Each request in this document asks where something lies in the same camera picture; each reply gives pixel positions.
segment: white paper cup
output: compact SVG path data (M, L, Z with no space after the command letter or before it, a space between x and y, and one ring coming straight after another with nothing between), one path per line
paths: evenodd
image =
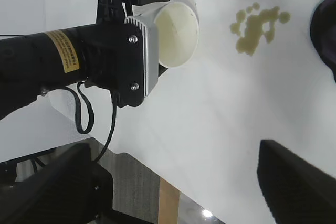
M185 2L159 3L141 16L153 21L159 31L159 63L166 68L186 64L194 55L200 35L196 12Z

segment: dark fabric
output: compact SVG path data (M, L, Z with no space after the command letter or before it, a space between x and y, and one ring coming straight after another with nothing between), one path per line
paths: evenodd
M324 0L313 14L311 41L336 78L336 0Z

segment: white wall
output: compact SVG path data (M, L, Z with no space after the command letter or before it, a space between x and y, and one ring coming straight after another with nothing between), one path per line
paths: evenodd
M0 0L0 10L0 34L24 35L94 23L97 0ZM39 98L0 121L0 162L88 137Z

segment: white table surface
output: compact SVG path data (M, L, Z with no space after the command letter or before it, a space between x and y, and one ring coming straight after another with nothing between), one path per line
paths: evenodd
M56 4L46 13L58 23L45 28L81 22L74 13L82 1ZM336 83L309 38L320 0L194 1L201 26L195 58L165 73L140 107L118 111L110 149L131 154L225 223L274 223L256 175L261 139L278 141L336 177ZM277 24L275 41L262 39L250 57L237 53L229 26L253 2L262 9L278 5L291 21ZM87 5L89 12L94 1ZM85 93L96 114L92 135L105 143L109 94L98 88ZM72 99L61 91L50 96L73 120Z

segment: metal screw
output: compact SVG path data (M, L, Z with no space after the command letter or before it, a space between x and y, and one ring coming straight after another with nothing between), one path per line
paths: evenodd
M47 90L46 88L42 88L42 89L41 89L41 95L42 95L43 97L45 97L48 93L49 93L49 90Z
M138 42L138 38L137 38L137 36L132 35L132 36L130 36L130 37L128 38L128 41L129 41L130 43L132 43L132 44L135 44L135 43Z
M133 83L132 86L131 86L131 90L132 90L132 91L136 91L136 90L138 90L139 88L140 88L140 86L139 86L139 84L137 84L137 83Z

